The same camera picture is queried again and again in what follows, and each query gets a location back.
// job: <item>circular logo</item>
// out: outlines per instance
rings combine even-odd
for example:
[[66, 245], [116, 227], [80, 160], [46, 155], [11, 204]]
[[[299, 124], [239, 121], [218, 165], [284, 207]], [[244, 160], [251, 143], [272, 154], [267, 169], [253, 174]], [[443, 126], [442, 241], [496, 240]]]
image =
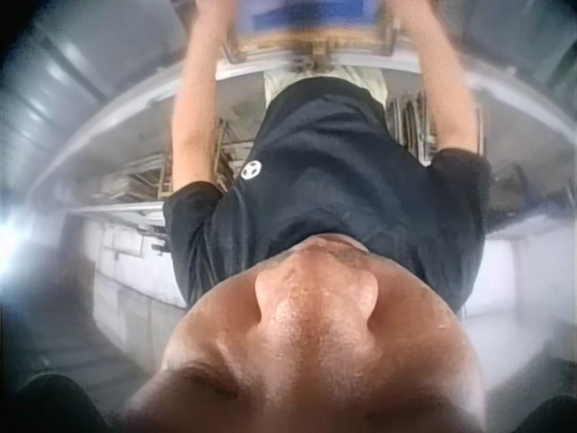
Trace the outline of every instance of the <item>circular logo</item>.
[[251, 161], [246, 164], [241, 173], [241, 177], [244, 180], [250, 180], [256, 178], [261, 172], [262, 164], [258, 161]]

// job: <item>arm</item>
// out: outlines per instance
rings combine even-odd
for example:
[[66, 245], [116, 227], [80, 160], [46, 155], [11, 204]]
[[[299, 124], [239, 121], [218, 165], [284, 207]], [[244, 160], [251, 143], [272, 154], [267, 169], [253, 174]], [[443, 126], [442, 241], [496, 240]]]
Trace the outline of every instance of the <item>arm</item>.
[[174, 191], [195, 181], [215, 183], [216, 63], [234, 17], [234, 3], [197, 0], [172, 119]]
[[457, 53], [427, 0], [387, 0], [417, 50], [439, 150], [477, 152], [477, 120]]

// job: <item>nose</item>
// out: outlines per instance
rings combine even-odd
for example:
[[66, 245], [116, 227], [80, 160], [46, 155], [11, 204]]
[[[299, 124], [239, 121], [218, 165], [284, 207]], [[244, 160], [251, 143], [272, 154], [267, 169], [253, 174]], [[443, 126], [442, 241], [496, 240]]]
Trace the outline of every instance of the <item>nose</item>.
[[372, 273], [319, 249], [297, 249], [263, 270], [255, 290], [261, 324], [283, 335], [288, 329], [366, 332], [379, 294]]

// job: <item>bright light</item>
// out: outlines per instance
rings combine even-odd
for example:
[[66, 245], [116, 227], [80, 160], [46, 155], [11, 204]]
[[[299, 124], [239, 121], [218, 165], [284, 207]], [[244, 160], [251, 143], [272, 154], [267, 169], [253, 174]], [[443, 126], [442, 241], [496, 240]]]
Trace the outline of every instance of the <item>bright light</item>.
[[0, 226], [0, 275], [7, 269], [20, 242], [21, 237], [18, 233], [9, 227]]

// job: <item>black t-shirt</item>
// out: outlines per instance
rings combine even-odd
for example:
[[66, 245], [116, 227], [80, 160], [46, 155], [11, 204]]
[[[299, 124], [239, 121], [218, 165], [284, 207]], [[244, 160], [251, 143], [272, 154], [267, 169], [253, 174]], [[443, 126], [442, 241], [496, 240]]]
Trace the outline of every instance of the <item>black t-shirt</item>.
[[164, 205], [189, 305], [218, 282], [322, 233], [349, 235], [399, 263], [454, 311], [470, 295], [484, 243], [489, 164], [444, 150], [423, 167], [389, 136], [383, 107], [367, 90], [338, 78], [288, 87], [270, 105], [246, 167], [246, 179], [224, 195], [195, 182]]

